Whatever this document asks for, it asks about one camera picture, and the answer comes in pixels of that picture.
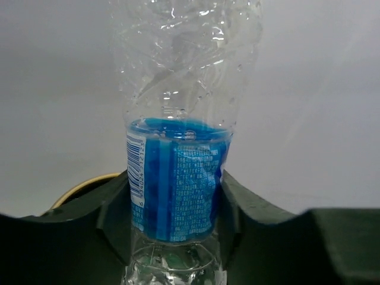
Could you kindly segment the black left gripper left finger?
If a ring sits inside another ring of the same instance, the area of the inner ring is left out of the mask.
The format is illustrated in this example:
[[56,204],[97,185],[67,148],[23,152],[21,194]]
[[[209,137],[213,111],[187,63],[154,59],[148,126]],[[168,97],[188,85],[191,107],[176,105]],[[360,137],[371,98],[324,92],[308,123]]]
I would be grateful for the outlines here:
[[125,172],[41,216],[1,215],[1,284],[120,284],[130,258]]

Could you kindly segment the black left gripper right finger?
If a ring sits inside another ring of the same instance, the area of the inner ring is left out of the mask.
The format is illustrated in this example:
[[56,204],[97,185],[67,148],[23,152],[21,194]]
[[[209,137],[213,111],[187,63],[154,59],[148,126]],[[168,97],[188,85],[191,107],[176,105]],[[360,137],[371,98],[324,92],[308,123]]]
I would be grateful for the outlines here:
[[378,284],[379,210],[293,214],[224,172],[219,243],[228,284]]

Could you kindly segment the clear bottle blue label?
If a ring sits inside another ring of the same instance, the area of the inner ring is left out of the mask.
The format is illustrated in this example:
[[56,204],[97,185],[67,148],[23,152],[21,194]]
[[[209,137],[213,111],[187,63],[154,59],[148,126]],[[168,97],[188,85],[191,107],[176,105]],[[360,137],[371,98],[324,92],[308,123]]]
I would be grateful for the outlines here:
[[262,34],[260,1],[110,1],[124,97],[131,259],[123,284],[225,284],[224,165]]

